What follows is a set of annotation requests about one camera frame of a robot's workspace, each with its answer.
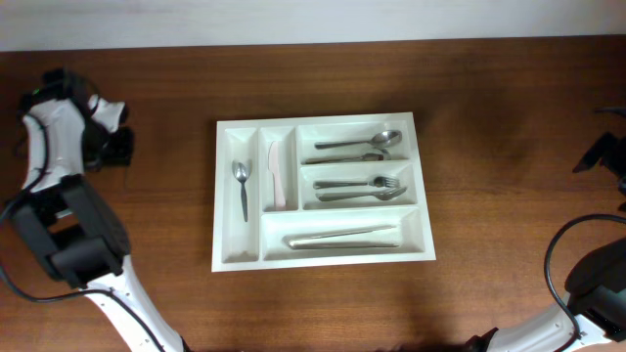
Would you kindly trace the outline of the pink plastic knife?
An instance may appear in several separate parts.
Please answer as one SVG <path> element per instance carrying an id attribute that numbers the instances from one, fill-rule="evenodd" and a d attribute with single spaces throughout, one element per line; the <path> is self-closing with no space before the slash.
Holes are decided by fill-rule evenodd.
<path id="1" fill-rule="evenodd" d="M 283 190 L 280 172 L 280 143 L 274 141 L 270 145 L 268 153 L 268 169 L 273 176 L 274 206 L 277 211 L 285 210 L 287 201 Z"/>

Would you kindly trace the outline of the large spoon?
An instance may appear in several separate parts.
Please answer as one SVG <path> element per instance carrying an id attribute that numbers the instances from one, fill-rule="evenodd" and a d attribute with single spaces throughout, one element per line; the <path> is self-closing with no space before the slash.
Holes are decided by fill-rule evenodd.
<path id="1" fill-rule="evenodd" d="M 402 132 L 400 130 L 385 130 L 374 135 L 371 139 L 354 140 L 345 142 L 317 142 L 314 147 L 317 150 L 326 150 L 353 145 L 366 144 L 377 149 L 384 149 L 395 146 L 402 141 Z"/>
<path id="2" fill-rule="evenodd" d="M 323 163 L 342 163 L 342 162 L 360 162 L 360 161 L 384 161 L 390 160 L 391 154 L 385 150 L 375 150 L 370 153 L 352 156 L 338 156 L 327 158 L 308 158 L 304 160 L 304 164 L 323 164 Z"/>

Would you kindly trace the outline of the metal fork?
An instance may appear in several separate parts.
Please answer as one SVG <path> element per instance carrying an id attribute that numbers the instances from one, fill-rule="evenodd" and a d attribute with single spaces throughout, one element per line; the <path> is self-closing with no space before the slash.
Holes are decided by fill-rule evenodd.
<path id="1" fill-rule="evenodd" d="M 375 187 L 375 188 L 396 188 L 400 186 L 397 178 L 387 176 L 376 176 L 364 181 L 316 181 L 313 183 L 315 190 L 344 188 L 344 187 Z"/>
<path id="2" fill-rule="evenodd" d="M 370 192 L 351 192 L 351 193 L 324 193 L 317 194 L 316 198 L 319 201 L 336 201 L 350 198 L 365 198 L 373 197 L 378 200 L 391 200 L 402 196 L 408 190 L 407 187 L 396 187 L 391 189 L 385 189 L 381 191 Z"/>

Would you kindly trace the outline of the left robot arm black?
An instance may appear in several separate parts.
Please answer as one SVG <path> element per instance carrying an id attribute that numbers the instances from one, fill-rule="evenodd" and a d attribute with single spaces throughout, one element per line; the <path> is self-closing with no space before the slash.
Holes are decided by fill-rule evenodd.
<path id="1" fill-rule="evenodd" d="M 1 217 L 11 223 L 44 272 L 85 297 L 133 351 L 186 351 L 185 339 L 161 316 L 133 268 L 122 222 L 86 175 L 127 166 L 134 133 L 127 105 L 105 100 L 86 77 L 47 71 L 41 87 L 21 96 L 28 166 L 22 189 Z"/>

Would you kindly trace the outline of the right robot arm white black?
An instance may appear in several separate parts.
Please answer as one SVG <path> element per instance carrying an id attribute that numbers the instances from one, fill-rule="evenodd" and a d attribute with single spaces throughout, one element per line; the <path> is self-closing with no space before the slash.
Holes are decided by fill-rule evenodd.
<path id="1" fill-rule="evenodd" d="M 564 296 L 557 293 L 552 280 L 551 262 L 559 240 L 575 226 L 591 221 L 623 225 L 625 215 L 595 213 L 565 223 L 549 242 L 543 264 L 544 279 L 555 304 L 516 327 L 494 328 L 473 336 L 463 345 L 464 351 L 577 351 L 625 340 L 624 239 L 582 257 L 566 278 Z"/>

